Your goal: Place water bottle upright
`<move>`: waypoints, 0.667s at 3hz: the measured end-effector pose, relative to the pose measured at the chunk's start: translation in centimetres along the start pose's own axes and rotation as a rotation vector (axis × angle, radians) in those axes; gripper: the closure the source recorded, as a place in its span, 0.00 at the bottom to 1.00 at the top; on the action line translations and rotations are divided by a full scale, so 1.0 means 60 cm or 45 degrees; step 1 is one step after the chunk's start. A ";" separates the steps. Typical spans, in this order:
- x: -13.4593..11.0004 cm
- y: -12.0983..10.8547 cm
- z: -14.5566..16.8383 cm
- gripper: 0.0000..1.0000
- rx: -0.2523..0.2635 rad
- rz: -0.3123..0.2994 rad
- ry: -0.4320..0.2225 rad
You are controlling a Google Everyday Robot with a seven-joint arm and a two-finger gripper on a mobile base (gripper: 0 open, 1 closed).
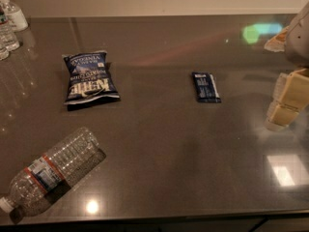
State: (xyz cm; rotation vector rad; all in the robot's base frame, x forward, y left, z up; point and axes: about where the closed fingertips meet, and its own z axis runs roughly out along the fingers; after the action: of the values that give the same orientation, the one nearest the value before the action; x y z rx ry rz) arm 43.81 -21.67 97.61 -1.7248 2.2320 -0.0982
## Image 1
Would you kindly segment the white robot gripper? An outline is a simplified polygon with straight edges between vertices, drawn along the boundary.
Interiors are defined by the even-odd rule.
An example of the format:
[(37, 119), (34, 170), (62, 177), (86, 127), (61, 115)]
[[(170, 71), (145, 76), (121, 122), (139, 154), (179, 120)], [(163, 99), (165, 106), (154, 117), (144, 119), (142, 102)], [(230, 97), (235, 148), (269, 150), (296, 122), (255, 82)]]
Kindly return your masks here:
[(309, 104), (309, 2), (283, 28), (269, 39), (265, 50), (284, 52), (293, 64), (303, 67), (290, 73), (280, 73), (267, 111), (265, 126), (270, 131), (288, 127)]

